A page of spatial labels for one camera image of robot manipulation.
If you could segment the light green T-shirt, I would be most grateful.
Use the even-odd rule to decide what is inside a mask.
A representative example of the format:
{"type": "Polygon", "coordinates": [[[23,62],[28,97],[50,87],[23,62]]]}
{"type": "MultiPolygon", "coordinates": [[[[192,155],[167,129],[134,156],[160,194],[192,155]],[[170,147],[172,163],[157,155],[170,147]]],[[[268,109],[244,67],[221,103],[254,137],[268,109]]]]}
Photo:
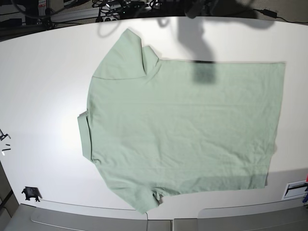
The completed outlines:
{"type": "Polygon", "coordinates": [[[83,156],[140,213],[166,196],[262,189],[284,73],[284,63],[163,60],[127,29],[92,75],[83,156]]]}

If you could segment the black power adapter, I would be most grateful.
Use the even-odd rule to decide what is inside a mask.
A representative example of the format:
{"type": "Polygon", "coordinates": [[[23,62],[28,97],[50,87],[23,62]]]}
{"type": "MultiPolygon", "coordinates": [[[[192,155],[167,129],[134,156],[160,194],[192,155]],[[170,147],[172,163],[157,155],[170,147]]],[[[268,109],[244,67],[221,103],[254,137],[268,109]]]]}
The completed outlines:
{"type": "Polygon", "coordinates": [[[271,18],[276,19],[278,17],[277,13],[271,10],[263,9],[261,12],[263,15],[271,17],[271,18]]]}

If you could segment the black clamp bracket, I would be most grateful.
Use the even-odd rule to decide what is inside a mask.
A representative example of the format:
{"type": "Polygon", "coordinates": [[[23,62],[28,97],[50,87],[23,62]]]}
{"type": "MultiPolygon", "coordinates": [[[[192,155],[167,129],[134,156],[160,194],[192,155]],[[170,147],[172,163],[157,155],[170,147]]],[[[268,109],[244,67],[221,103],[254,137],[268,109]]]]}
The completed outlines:
{"type": "Polygon", "coordinates": [[[31,198],[34,198],[36,202],[40,202],[40,198],[42,198],[38,188],[36,187],[25,187],[22,190],[22,194],[25,195],[27,201],[30,201],[31,198]]]}

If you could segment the small black metal bracket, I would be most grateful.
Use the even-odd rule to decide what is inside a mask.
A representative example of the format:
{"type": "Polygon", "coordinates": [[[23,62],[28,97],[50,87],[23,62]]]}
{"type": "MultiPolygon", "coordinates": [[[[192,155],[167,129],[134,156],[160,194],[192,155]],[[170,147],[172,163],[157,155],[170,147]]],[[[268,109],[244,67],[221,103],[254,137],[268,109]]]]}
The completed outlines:
{"type": "Polygon", "coordinates": [[[11,137],[10,137],[10,135],[9,134],[4,134],[3,132],[2,132],[2,130],[0,129],[0,141],[2,141],[2,140],[4,140],[5,138],[9,138],[9,139],[11,139],[11,137]]]}

